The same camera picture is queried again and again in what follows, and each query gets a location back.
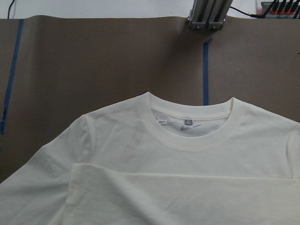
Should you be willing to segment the cream long-sleeve cat shirt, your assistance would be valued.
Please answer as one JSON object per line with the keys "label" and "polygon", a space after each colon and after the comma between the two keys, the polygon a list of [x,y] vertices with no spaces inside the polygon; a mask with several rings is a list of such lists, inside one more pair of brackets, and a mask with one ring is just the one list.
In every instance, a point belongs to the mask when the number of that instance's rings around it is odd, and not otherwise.
{"label": "cream long-sleeve cat shirt", "polygon": [[3,225],[297,225],[300,125],[147,92],[76,119],[0,185]]}

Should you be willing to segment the aluminium frame post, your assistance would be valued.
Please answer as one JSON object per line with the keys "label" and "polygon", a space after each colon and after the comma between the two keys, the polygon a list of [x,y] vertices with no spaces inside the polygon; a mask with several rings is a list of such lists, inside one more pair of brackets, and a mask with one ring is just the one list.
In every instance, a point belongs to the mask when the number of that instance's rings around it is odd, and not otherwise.
{"label": "aluminium frame post", "polygon": [[219,30],[233,0],[194,0],[187,18],[192,30]]}

